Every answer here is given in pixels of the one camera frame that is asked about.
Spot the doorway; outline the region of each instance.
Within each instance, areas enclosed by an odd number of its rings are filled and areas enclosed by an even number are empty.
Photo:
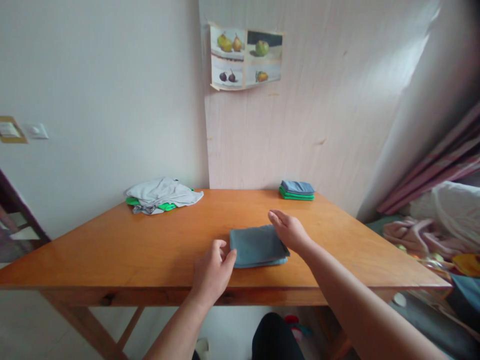
[[[0,169],[0,263],[11,263],[51,240]]]

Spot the yellow cloth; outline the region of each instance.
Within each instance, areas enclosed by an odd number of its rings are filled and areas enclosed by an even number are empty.
[[[463,274],[473,278],[480,278],[480,255],[460,254],[455,256],[451,261]]]

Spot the table apron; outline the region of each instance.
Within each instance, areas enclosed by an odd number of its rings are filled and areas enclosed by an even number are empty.
[[[44,289],[44,295],[71,307],[179,306],[190,289],[82,288]],[[373,290],[390,298],[395,290]],[[319,288],[227,288],[215,305],[323,306],[327,301]]]

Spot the white cloth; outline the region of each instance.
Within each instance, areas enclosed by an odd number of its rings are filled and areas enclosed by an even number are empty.
[[[204,192],[195,192],[170,177],[160,177],[142,182],[125,190],[126,197],[137,198],[142,207],[142,213],[148,215],[161,214],[161,204],[175,204],[178,208],[193,205],[198,202]]]
[[[480,187],[444,181],[410,202],[415,219],[431,218],[480,251]]]

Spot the grey cloth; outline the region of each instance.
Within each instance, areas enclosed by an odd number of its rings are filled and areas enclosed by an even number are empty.
[[[287,193],[300,195],[313,195],[315,193],[314,188],[309,182],[282,180],[281,186]]]
[[[236,269],[280,265],[290,252],[273,225],[230,230],[230,249],[236,249]]]
[[[204,192],[195,192],[170,177],[160,177],[155,180],[134,185],[123,193],[126,197],[137,198],[140,207],[133,209],[134,214],[142,212],[147,215],[161,214],[161,204],[175,204],[178,208],[193,205],[198,202]]]

